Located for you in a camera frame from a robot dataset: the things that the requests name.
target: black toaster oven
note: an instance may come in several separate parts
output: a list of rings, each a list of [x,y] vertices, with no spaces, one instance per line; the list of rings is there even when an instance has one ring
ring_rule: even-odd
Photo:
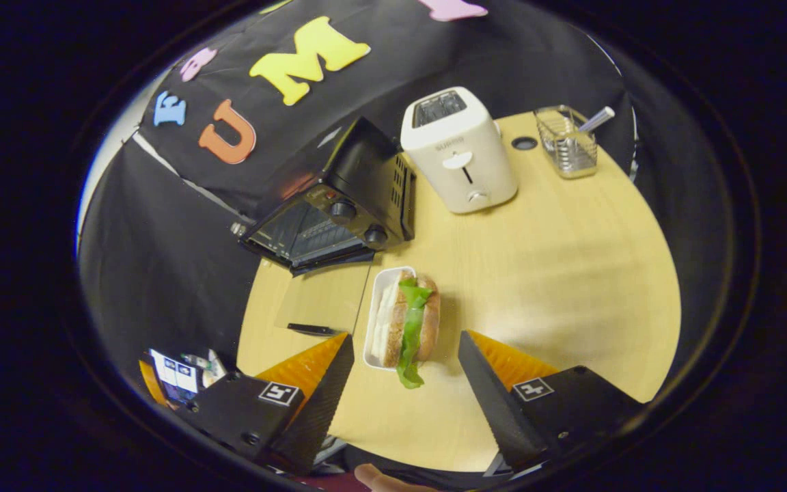
[[[246,249],[294,275],[370,261],[411,240],[415,174],[395,143],[365,118],[333,125],[271,175],[265,218],[235,222]]]

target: bread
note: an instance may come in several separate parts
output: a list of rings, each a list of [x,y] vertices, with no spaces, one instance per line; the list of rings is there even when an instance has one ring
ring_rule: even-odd
[[[412,278],[407,271],[400,272],[396,282],[386,287],[378,303],[375,314],[374,338],[372,338],[372,356],[386,368],[396,367],[400,361],[402,349],[402,333],[406,322],[406,296],[400,290],[400,282]],[[424,275],[418,276],[418,286],[433,289],[433,294],[424,306],[424,323],[421,326],[421,345],[415,355],[415,361],[426,361],[433,351],[439,333],[439,310],[441,307],[437,285]]]

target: wire basket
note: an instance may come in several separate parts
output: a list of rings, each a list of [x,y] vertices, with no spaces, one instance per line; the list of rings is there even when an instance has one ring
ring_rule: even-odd
[[[587,119],[569,106],[550,106],[534,111],[542,146],[563,178],[590,176],[597,171],[594,134],[579,131]]]

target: lettuce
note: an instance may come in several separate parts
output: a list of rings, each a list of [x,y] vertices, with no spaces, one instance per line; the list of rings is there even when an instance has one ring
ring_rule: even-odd
[[[415,278],[407,278],[400,282],[400,290],[406,296],[406,323],[403,326],[402,348],[400,361],[397,363],[396,372],[400,382],[407,389],[413,390],[421,387],[424,380],[418,376],[418,365],[412,361],[421,345],[421,324],[424,323],[424,305],[427,304],[432,289],[417,286]]]

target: wooden table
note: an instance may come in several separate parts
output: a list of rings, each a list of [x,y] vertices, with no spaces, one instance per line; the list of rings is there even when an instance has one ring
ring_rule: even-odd
[[[649,206],[609,156],[598,171],[562,180],[532,114],[499,120],[519,180],[511,202],[453,215],[419,176],[415,240],[377,255],[354,330],[355,362],[330,433],[415,466],[484,471],[497,453],[457,361],[461,330],[505,342],[557,368],[584,364],[640,402],[660,388],[678,342],[680,295],[672,258]],[[407,390],[396,373],[363,363],[375,274],[410,265],[437,281],[441,326],[426,384]],[[290,274],[262,262],[238,344],[238,368],[256,374],[319,339],[275,327]]]

